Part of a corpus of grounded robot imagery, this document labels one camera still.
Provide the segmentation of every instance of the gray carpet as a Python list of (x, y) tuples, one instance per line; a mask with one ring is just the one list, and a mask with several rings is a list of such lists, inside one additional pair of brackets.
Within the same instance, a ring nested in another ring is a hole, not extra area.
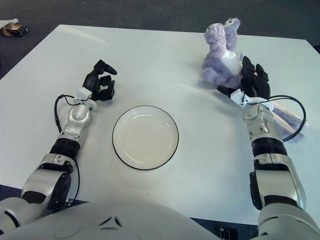
[[(0, 79), (59, 24), (202, 33), (212, 23), (238, 17), (239, 34), (306, 39), (314, 46), (320, 45), (319, 15), (319, 0), (0, 0), (0, 18), (19, 18), (30, 30), (21, 38), (0, 36)], [(0, 186), (0, 200), (20, 192)], [(257, 231), (252, 225), (194, 220), (218, 235), (220, 227), (234, 228), (239, 239)]]

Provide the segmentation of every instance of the silver robot arm segment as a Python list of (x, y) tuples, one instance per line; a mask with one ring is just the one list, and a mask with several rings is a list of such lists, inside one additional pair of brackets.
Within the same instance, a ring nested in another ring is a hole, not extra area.
[(253, 205), (259, 214), (257, 240), (320, 239), (312, 217), (304, 211), (306, 194), (269, 107), (258, 103), (244, 108), (254, 171), (250, 173)]
[[(21, 197), (0, 201), (0, 235), (64, 207), (76, 157), (87, 137), (91, 112), (97, 108), (97, 100), (111, 100), (115, 93), (115, 81), (110, 75), (99, 78), (105, 72), (117, 74), (111, 66), (99, 60), (86, 76), (83, 87), (73, 99), (67, 124), (51, 151), (43, 157), (24, 184)], [(61, 129), (58, 117), (55, 117), (58, 129)]]
[(64, 207), (71, 173), (91, 119), (91, 110), (84, 104), (70, 109), (67, 124), (24, 184), (21, 197), (0, 201), (0, 234)]

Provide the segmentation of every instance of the purple stuffed animal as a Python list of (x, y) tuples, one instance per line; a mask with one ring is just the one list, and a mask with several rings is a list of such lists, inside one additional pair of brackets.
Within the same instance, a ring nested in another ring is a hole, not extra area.
[(202, 76), (206, 81), (232, 89), (240, 88), (243, 55), (234, 52), (239, 26), (238, 18), (230, 18), (224, 25), (214, 23), (206, 29), (204, 38), (210, 46), (202, 64)]

